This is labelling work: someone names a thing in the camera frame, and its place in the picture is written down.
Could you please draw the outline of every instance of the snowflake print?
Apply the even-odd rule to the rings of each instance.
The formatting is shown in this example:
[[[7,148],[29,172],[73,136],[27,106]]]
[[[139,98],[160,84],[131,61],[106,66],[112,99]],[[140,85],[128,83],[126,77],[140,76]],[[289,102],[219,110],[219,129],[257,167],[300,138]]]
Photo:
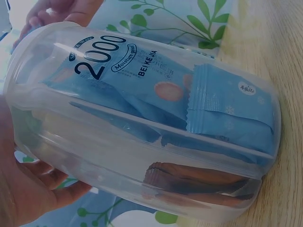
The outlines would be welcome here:
[[[235,114],[235,109],[229,105],[225,108],[225,113],[230,114],[230,115],[234,115]]]
[[[265,103],[264,98],[262,98],[261,96],[258,97],[258,103],[260,103],[261,105],[263,105]]]
[[[234,125],[231,121],[227,121],[227,122],[225,122],[225,127],[230,131],[230,130],[233,130]]]

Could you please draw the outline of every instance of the hand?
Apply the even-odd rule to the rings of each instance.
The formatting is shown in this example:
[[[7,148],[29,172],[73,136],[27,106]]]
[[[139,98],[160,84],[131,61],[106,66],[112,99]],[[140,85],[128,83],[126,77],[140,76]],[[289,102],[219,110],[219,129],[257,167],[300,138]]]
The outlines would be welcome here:
[[[24,37],[32,28],[55,22],[71,21],[81,26],[87,26],[103,1],[39,0],[27,15],[27,22],[22,29],[20,38]]]
[[[46,212],[76,201],[91,186],[76,182],[56,189],[67,175],[36,161],[19,163],[14,157],[12,118],[5,99],[0,96],[0,223],[17,227],[34,221]]]

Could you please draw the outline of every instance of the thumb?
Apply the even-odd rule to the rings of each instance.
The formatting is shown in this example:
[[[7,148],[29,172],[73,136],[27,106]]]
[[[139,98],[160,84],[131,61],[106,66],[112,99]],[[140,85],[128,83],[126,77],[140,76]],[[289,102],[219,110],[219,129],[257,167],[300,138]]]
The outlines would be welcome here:
[[[87,25],[89,25],[92,18],[93,16],[91,17],[88,14],[74,12],[71,13],[64,21],[75,22],[83,27],[86,27]]]

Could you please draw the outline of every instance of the wooden table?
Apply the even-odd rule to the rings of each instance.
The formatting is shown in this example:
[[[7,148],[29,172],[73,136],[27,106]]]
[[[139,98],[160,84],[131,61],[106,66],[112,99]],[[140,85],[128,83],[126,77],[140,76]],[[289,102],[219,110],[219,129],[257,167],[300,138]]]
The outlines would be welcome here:
[[[303,227],[303,0],[239,0],[219,59],[270,79],[279,91],[282,139],[256,202],[216,225],[179,218],[181,227]]]

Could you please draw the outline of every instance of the blue wrapper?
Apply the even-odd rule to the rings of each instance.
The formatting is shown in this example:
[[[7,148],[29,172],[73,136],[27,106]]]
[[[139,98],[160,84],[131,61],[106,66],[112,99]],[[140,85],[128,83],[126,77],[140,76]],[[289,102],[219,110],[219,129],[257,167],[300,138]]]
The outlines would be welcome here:
[[[274,114],[269,93],[205,64],[195,67],[187,130],[272,155]]]
[[[65,60],[58,70],[49,78],[43,80],[42,83],[58,92],[68,94],[69,96],[73,96],[86,102],[105,106],[126,114],[143,118],[143,116],[132,105],[125,101],[113,86],[102,81],[87,78],[86,75],[77,75],[73,70],[71,62],[68,60]],[[118,118],[84,105],[77,103],[71,104],[87,113],[108,121],[112,125],[144,141],[154,142],[160,136],[155,130],[148,126],[143,127],[142,125],[135,124],[133,121]]]
[[[185,125],[189,96],[187,80],[191,78],[192,71],[157,51],[146,51],[137,46],[125,66],[125,52],[117,52],[115,65],[107,67],[103,64],[105,69],[100,80],[133,96],[122,94],[147,119],[169,125],[167,119],[173,115]]]

